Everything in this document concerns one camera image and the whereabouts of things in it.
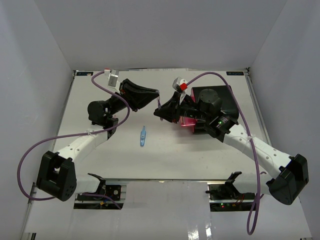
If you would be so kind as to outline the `black drawer organizer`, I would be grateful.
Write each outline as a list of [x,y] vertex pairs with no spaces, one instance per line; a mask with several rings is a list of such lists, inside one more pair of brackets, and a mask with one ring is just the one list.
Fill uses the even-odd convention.
[[[192,87],[190,96],[194,100],[194,102],[198,102],[200,92],[204,89],[214,90],[217,93],[218,97],[222,100],[221,110],[233,119],[238,120],[239,110],[226,85]],[[192,133],[194,135],[207,134],[207,132],[203,128],[203,121],[201,122],[200,120],[194,120],[194,123],[195,125],[192,127]]]

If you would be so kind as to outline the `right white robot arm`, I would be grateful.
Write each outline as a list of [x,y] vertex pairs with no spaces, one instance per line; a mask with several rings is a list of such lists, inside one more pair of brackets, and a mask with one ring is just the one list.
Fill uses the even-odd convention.
[[257,161],[270,176],[260,183],[250,183],[246,177],[237,182],[240,172],[233,173],[225,187],[229,198],[236,200],[243,193],[256,192],[269,194],[284,205],[294,202],[309,182],[308,162],[304,156],[291,156],[250,135],[237,118],[222,109],[223,99],[213,89],[203,89],[196,99],[187,94],[181,98],[181,95],[175,91],[153,114],[170,123],[177,123],[181,117],[202,122],[211,137]]

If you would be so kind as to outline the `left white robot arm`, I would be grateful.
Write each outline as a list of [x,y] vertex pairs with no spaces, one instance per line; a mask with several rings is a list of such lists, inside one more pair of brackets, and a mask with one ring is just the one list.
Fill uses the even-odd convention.
[[117,83],[116,92],[107,100],[97,100],[87,107],[90,128],[57,152],[47,151],[41,159],[36,187],[62,202],[73,194],[89,193],[99,200],[105,196],[105,180],[89,173],[76,173],[81,162],[99,145],[109,140],[119,123],[114,114],[123,109],[136,112],[160,96],[159,91],[134,84],[129,79]]

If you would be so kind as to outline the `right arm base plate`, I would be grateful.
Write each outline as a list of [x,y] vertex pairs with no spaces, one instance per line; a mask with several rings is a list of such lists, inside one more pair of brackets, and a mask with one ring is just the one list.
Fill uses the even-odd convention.
[[241,201],[253,201],[254,193],[239,193],[236,190],[228,190],[225,184],[209,183],[205,191],[211,201],[239,203]]

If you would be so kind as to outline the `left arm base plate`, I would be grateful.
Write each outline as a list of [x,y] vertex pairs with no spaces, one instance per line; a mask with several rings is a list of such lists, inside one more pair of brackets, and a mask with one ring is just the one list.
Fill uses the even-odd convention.
[[[121,185],[105,185],[98,189],[96,192],[91,193],[92,195],[104,195],[107,196],[114,201],[119,201],[121,199]],[[105,197],[98,196],[87,196],[78,194],[76,197],[77,201],[108,201]]]

